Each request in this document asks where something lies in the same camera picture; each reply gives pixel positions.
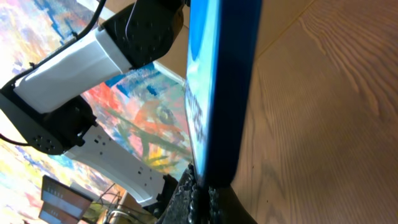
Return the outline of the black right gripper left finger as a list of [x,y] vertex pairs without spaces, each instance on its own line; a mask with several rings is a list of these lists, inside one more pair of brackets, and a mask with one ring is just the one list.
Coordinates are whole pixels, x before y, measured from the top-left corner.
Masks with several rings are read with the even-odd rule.
[[189,164],[181,176],[165,212],[155,224],[194,224],[198,221],[199,189],[193,164]]

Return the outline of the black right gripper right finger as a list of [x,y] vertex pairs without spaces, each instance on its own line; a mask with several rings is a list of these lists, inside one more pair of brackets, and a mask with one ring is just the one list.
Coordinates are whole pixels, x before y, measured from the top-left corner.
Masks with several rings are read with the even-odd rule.
[[209,224],[256,224],[239,201],[232,186],[213,188],[206,191],[206,222]]

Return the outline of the blue Samsung Galaxy smartphone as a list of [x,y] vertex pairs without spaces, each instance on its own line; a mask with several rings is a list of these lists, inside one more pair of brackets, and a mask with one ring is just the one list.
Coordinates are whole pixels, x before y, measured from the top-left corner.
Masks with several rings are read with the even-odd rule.
[[200,187],[234,179],[261,7],[261,0],[191,2],[185,110]]

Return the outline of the colourful abstract painting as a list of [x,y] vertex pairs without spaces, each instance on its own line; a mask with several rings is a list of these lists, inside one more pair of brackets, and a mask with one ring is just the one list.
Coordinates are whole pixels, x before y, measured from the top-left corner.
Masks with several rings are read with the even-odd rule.
[[124,187],[151,210],[163,209],[167,182],[160,174],[131,172],[127,158],[95,120],[82,98],[126,117],[128,140],[141,140],[144,158],[170,147],[184,149],[185,124],[158,97],[161,86],[127,86],[118,81],[161,58],[183,26],[183,1],[134,1],[95,27],[89,14],[68,1],[2,1],[1,52],[22,70],[1,88],[1,110],[25,139],[27,149],[1,153],[1,222],[32,222],[39,210],[38,173],[54,172],[50,155],[71,151]]

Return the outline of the dark monitor screens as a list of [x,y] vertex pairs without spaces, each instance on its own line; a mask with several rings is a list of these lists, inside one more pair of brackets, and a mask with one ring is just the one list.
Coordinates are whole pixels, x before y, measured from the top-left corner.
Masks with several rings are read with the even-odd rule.
[[50,224],[77,224],[93,202],[92,198],[47,175],[42,178],[41,200],[39,218]]

